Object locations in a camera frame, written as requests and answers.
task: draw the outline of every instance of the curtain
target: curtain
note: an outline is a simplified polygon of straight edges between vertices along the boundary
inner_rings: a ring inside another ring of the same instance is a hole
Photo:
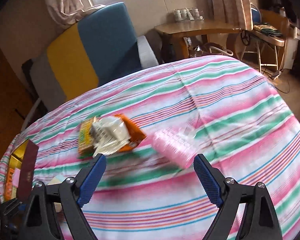
[[[98,4],[84,10],[81,0],[45,0],[45,2],[52,19],[64,29],[105,6]]]
[[[214,19],[252,30],[250,0],[212,0]]]

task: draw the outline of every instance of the pink bottle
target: pink bottle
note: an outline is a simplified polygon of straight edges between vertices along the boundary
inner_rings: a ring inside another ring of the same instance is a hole
[[[191,166],[198,152],[194,136],[185,135],[181,130],[175,129],[155,132],[152,147],[183,169]]]

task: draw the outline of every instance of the wooden table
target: wooden table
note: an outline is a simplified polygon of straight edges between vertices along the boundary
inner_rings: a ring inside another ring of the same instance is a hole
[[[179,23],[166,23],[154,27],[162,38],[162,58],[165,62],[164,50],[167,50],[170,44],[176,52],[177,60],[189,57],[188,47],[184,41],[184,37],[193,37],[197,35],[217,34],[217,33],[236,33],[236,35],[229,35],[226,46],[235,53],[235,39],[241,29],[237,26],[213,21],[213,20],[194,20]]]

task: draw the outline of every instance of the tablecloth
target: tablecloth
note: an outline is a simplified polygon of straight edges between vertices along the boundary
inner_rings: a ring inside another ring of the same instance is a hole
[[[151,135],[190,125],[203,153],[225,177],[266,184],[283,238],[300,230],[300,124],[259,72],[225,56],[159,65],[91,90],[16,136],[0,161],[0,198],[11,152],[26,139],[39,146],[33,184],[75,176],[89,157],[77,152],[80,123],[124,113],[147,138],[133,151],[107,157],[91,201],[83,206],[100,240],[202,239],[217,208],[193,167],[182,170],[155,152]],[[239,228],[239,207],[229,239]],[[66,239],[71,239],[62,213]]]

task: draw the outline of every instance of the metal bolt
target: metal bolt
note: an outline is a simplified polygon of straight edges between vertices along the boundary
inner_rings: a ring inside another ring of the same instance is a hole
[[[260,187],[260,188],[265,188],[266,187],[266,185],[263,183],[263,182],[258,182],[258,187]]]
[[[42,181],[38,181],[34,186],[35,187],[42,187],[43,182]]]
[[[66,183],[73,183],[74,182],[74,177],[69,177],[69,178],[66,178]]]
[[[234,179],[233,178],[226,178],[226,183],[234,184]]]

